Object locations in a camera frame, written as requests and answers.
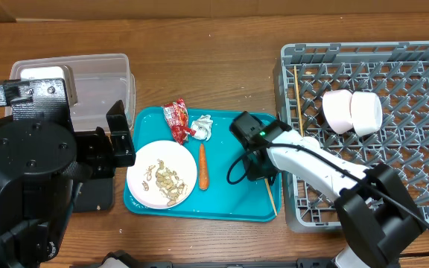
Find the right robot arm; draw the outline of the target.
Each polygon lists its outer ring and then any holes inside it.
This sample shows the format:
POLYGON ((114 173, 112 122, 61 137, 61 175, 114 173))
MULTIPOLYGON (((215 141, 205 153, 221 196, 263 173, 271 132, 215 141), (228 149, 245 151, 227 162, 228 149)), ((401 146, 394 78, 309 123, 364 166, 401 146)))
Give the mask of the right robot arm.
POLYGON ((241 143, 246 178, 287 172, 332 201, 348 246, 334 267, 388 267, 427 228, 398 173, 389 165, 355 164, 320 148, 288 124, 264 124, 247 111, 229 130, 241 143))

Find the white cup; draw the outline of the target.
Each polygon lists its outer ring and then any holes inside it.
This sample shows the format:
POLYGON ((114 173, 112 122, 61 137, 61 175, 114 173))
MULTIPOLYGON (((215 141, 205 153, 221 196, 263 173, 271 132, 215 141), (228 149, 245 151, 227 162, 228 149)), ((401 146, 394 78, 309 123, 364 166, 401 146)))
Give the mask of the white cup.
POLYGON ((318 142, 318 140, 316 138, 312 137, 312 136, 305 136, 303 138, 303 140, 306 141, 306 142, 308 142, 311 146, 321 148, 321 145, 318 142))

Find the white tissue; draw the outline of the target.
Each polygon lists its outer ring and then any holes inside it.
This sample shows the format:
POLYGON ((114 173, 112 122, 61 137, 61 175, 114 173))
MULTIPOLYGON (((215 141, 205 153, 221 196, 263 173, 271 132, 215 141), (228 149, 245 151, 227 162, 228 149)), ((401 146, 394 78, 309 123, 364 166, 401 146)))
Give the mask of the white tissue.
POLYGON ((213 120, 210 115, 201 115, 192 121, 190 128, 194 131, 193 137, 197 140, 208 141, 212 136, 213 120))

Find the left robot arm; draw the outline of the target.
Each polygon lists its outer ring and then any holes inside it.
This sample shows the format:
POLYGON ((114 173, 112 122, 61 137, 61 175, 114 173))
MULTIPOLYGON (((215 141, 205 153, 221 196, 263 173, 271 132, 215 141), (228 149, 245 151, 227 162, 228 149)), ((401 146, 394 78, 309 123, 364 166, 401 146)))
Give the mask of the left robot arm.
POLYGON ((124 105, 109 130, 74 130, 67 103, 0 119, 0 267, 38 267, 60 249, 81 186, 136 159, 124 105))

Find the orange carrot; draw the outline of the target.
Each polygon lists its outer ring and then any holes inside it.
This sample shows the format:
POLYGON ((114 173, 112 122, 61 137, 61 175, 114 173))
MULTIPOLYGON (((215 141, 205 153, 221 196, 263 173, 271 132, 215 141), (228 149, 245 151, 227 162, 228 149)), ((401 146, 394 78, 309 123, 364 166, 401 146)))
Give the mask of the orange carrot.
POLYGON ((200 145, 199 149, 199 176, 198 182, 200 190, 205 191, 209 187, 209 172, 206 160, 206 148, 204 144, 200 145))

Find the wooden chopstick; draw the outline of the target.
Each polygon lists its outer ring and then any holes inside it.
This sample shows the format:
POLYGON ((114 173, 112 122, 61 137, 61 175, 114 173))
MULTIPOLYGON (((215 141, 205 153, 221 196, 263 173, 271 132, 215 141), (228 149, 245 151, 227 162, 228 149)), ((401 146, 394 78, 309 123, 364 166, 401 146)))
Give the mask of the wooden chopstick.
POLYGON ((273 208, 273 212, 274 212, 275 216, 277 217, 278 212, 277 212, 277 209, 276 209, 276 204, 275 204, 274 199, 273 199, 272 191, 270 189, 269 180, 267 178, 265 178, 264 182, 265 182, 265 185, 266 185, 267 194, 268 194, 268 197, 270 199, 270 203, 271 203, 272 208, 273 208))
POLYGON ((299 134, 302 137, 304 137, 305 131, 303 127, 301 96, 300 96, 300 90, 299 90, 298 71, 296 66, 293 67, 293 76, 294 76, 294 83, 295 83, 294 89, 296 92, 296 109, 297 109, 297 116, 298 116, 299 134))

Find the red snack wrapper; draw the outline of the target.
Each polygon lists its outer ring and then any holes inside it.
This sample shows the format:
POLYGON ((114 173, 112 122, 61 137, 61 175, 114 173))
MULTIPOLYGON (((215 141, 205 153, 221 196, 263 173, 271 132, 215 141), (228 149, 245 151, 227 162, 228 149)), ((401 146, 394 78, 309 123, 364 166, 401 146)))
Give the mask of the red snack wrapper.
POLYGON ((166 123, 174 140, 183 145, 196 131, 188 125, 188 110, 182 98, 162 106, 166 123))

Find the pink-rimmed white bowl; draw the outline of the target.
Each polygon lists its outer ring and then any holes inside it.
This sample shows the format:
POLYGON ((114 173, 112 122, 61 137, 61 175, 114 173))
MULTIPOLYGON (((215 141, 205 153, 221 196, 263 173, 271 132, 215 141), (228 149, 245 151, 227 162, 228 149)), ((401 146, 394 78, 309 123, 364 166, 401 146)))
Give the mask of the pink-rimmed white bowl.
POLYGON ((322 111, 325 119, 337 134, 344 134, 353 128, 351 100, 352 93, 345 89, 325 92, 322 97, 322 111))

